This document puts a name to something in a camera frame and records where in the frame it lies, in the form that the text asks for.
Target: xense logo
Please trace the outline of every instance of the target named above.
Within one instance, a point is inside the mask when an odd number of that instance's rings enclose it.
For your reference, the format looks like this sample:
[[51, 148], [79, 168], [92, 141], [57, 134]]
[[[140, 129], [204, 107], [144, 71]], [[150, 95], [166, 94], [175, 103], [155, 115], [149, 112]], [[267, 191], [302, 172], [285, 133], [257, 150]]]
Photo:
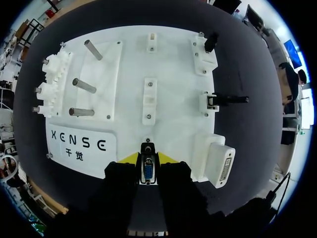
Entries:
[[[83, 147], [85, 148], [89, 148], [90, 147], [90, 143], [89, 143], [89, 138], [88, 137], [77, 137], [76, 135], [65, 135], [64, 132], [61, 133], [56, 133], [56, 130], [51, 130], [52, 131], [52, 139], [55, 140], [61, 140], [64, 143], [68, 143], [71, 145], [78, 145], [81, 144]], [[100, 149], [101, 151], [106, 151], [105, 149], [105, 145], [106, 145], [106, 141], [105, 140], [98, 140], [96, 143], [96, 146], [98, 147], [98, 149]]]

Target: blue screen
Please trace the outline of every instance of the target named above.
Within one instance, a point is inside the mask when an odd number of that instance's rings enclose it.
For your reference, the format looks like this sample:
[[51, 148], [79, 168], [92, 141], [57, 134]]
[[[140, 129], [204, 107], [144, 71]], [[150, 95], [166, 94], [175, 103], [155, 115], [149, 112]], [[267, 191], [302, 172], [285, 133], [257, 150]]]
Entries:
[[291, 58], [291, 61], [292, 61], [294, 68], [298, 68], [298, 67], [302, 66], [301, 59], [299, 58], [299, 56], [297, 54], [297, 50], [295, 49], [293, 42], [291, 40], [289, 40], [289, 41], [284, 43], [284, 46], [285, 46], [285, 48], [286, 48], [286, 50]]

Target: screw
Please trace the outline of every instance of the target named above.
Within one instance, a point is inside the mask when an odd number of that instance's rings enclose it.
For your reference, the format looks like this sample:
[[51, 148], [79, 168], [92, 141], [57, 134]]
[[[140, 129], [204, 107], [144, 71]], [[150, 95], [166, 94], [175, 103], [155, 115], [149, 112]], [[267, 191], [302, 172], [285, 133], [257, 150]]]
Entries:
[[66, 46], [66, 43], [64, 43], [63, 41], [60, 43], [60, 46], [62, 47], [62, 48], [64, 48], [65, 46]]

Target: metal rod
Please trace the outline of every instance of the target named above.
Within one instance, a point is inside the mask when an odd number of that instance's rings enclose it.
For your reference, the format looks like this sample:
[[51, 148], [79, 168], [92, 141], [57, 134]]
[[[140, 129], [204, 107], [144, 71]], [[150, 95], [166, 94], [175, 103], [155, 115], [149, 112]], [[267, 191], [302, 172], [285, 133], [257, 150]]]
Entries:
[[35, 93], [41, 93], [41, 91], [42, 91], [41, 88], [35, 88], [35, 89], [34, 89], [34, 92], [35, 92]]
[[103, 56], [99, 53], [99, 51], [96, 49], [96, 47], [91, 43], [90, 40], [86, 40], [84, 44], [89, 51], [96, 57], [97, 60], [101, 60]]
[[74, 78], [73, 85], [78, 87], [78, 88], [84, 89], [90, 93], [95, 93], [97, 90], [95, 87], [89, 85], [88, 83], [85, 83], [85, 82], [79, 80], [78, 78]]
[[39, 107], [32, 108], [32, 112], [34, 112], [34, 113], [38, 113], [39, 111], [40, 111]]
[[82, 116], [93, 116], [95, 114], [94, 110], [89, 109], [79, 109], [79, 108], [70, 108], [69, 114], [71, 116], [82, 117]]

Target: cable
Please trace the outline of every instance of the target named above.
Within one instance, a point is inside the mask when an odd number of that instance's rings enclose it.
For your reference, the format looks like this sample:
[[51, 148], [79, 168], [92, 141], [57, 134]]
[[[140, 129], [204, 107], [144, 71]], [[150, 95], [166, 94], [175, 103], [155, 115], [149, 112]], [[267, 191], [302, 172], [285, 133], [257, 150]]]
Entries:
[[283, 180], [278, 184], [278, 186], [273, 190], [273, 193], [276, 193], [279, 188], [282, 186], [282, 184], [284, 183], [284, 181], [286, 180], [287, 177], [291, 177], [291, 172], [288, 172], [285, 177], [283, 178]]
[[282, 182], [281, 182], [281, 183], [276, 187], [276, 189], [274, 190], [274, 192], [276, 192], [276, 191], [279, 189], [279, 187], [282, 185], [282, 183], [285, 181], [285, 179], [286, 179], [287, 177], [288, 177], [288, 180], [287, 180], [287, 183], [286, 183], [286, 187], [285, 187], [285, 190], [284, 190], [284, 192], [283, 192], [281, 201], [279, 202], [278, 208], [277, 208], [277, 210], [276, 210], [276, 215], [277, 215], [278, 212], [279, 212], [279, 209], [280, 209], [280, 207], [281, 207], [283, 198], [284, 198], [285, 193], [286, 193], [286, 190], [287, 190], [288, 183], [289, 183], [289, 181], [290, 181], [290, 179], [291, 179], [291, 172], [288, 172], [288, 174], [283, 178]]

